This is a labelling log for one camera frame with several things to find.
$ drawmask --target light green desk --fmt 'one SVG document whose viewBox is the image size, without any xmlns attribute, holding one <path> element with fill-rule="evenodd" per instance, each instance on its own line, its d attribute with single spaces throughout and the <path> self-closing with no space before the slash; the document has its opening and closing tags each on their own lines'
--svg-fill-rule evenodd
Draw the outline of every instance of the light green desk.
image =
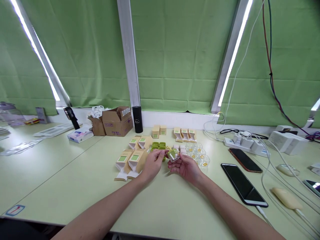
<svg viewBox="0 0 320 240">
<path fill-rule="evenodd" d="M 144 135 L 151 133 L 151 128 L 144 130 Z M 118 173 L 115 161 L 123 149 L 128 148 L 127 144 L 134 135 L 136 133 L 132 130 L 126 137 L 107 136 L 98 141 L 22 199 L 19 204 L 24 205 L 25 209 L 15 218 L 65 225 L 89 206 L 126 184 L 114 182 Z M 211 159 L 209 167 L 203 169 L 204 173 L 242 203 L 220 166 L 221 163 L 240 165 L 223 143 L 209 140 L 202 131 L 197 131 L 197 139 Z M 167 135 L 160 136 L 157 141 L 164 141 L 170 146 L 175 144 L 172 129 L 168 129 Z M 310 163 L 317 161 L 319 151 L 319 146 L 310 144 L 301 155 L 284 154 L 284 157 L 301 171 L 302 178 L 320 181 L 319 176 L 305 169 Z M 280 164 L 278 154 L 273 150 L 271 154 L 273 163 Z M 255 158 L 267 166 L 266 158 Z M 268 198 L 262 188 L 261 174 L 249 173 L 243 169 L 242 171 L 268 202 L 269 207 L 264 211 L 277 231 L 287 239 L 310 238 Z M 284 177 L 313 201 L 320 203 L 320 200 L 300 186 L 296 179 Z M 267 188 L 282 187 L 270 174 L 265 176 L 264 182 Z M 261 217 L 255 207 L 246 207 Z M 303 212 L 314 224 L 319 223 L 319 216 L 307 206 Z M 305 226 L 295 213 L 290 214 Z M 196 189 L 178 175 L 168 173 L 166 162 L 150 186 L 133 200 L 111 231 L 170 239 L 235 239 L 217 211 Z"/>
<path fill-rule="evenodd" d="M 6 126 L 9 138 L 0 141 L 0 151 L 36 139 L 32 135 L 57 123 Z M 68 163 L 94 145 L 102 137 L 93 137 L 78 144 L 67 139 L 69 132 L 44 139 L 23 153 L 0 156 L 0 213 L 39 187 Z"/>
</svg>

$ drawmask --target white power strip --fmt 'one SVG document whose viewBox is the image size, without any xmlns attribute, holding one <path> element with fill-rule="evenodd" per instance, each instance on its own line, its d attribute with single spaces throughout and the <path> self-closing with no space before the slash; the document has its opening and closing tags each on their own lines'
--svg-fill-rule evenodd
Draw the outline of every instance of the white power strip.
<svg viewBox="0 0 320 240">
<path fill-rule="evenodd" d="M 241 145 L 235 145 L 233 140 L 230 139 L 230 138 L 227 138 L 227 137 L 224 138 L 224 145 L 226 145 L 227 147 L 241 149 L 244 152 L 253 153 L 253 154 L 256 154 L 256 155 L 259 155 L 259 156 L 262 156 L 262 157 L 268 157 L 267 156 L 267 152 L 266 152 L 265 149 L 263 149 L 261 152 L 254 152 L 254 151 L 252 151 L 251 148 L 246 148 L 246 147 L 243 147 Z"/>
</svg>

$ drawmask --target beige paper box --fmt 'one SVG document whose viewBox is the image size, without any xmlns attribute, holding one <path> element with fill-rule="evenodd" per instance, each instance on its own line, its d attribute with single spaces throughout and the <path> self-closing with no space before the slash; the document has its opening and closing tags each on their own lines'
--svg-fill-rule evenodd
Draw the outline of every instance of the beige paper box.
<svg viewBox="0 0 320 240">
<path fill-rule="evenodd" d="M 140 140 L 141 137 L 133 137 L 130 142 L 129 142 L 129 147 L 131 149 L 141 149 L 141 147 L 139 146 L 138 142 Z"/>
<path fill-rule="evenodd" d="M 126 149 L 122 152 L 118 160 L 116 161 L 116 167 L 120 171 L 120 173 L 117 175 L 117 177 L 114 179 L 115 181 L 126 181 L 128 173 L 131 171 L 131 168 L 129 166 L 129 159 L 132 155 L 134 150 L 132 149 Z"/>
<path fill-rule="evenodd" d="M 167 126 L 160 125 L 160 135 L 167 135 Z"/>
<path fill-rule="evenodd" d="M 176 136 L 176 142 L 183 142 L 180 128 L 178 128 L 178 127 L 174 128 L 173 133 Z"/>
<path fill-rule="evenodd" d="M 151 136 L 141 136 L 138 144 L 142 149 L 146 149 L 147 151 L 152 145 L 152 137 Z"/>
<path fill-rule="evenodd" d="M 181 135 L 184 142 L 189 142 L 189 134 L 187 128 L 181 128 Z"/>
<path fill-rule="evenodd" d="M 136 178 L 142 171 L 144 164 L 147 160 L 148 153 L 145 149 L 134 150 L 128 163 L 131 167 L 131 171 L 128 174 L 129 179 Z"/>
<path fill-rule="evenodd" d="M 196 143 L 197 142 L 196 130 L 188 129 L 188 133 L 189 133 L 189 141 Z"/>
<path fill-rule="evenodd" d="M 159 138 L 160 135 L 160 125 L 154 125 L 152 129 L 152 137 Z"/>
</svg>

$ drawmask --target sticker on desk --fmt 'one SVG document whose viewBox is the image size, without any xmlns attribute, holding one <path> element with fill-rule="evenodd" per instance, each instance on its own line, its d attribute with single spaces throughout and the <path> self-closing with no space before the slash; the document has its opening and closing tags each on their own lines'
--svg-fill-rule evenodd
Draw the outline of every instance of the sticker on desk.
<svg viewBox="0 0 320 240">
<path fill-rule="evenodd" d="M 17 215 L 19 212 L 21 212 L 25 207 L 26 207 L 26 206 L 15 205 L 15 206 L 12 207 L 10 210 L 8 210 L 5 215 L 15 216 L 15 215 Z"/>
</svg>

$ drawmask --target person's right hand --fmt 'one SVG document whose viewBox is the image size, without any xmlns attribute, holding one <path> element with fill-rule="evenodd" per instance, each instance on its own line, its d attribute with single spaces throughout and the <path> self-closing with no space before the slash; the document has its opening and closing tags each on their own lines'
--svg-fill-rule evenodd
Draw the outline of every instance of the person's right hand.
<svg viewBox="0 0 320 240">
<path fill-rule="evenodd" d="M 175 162 L 168 161 L 170 172 L 179 173 L 185 180 L 197 187 L 200 184 L 203 173 L 195 160 L 180 153 L 180 159 Z"/>
</svg>

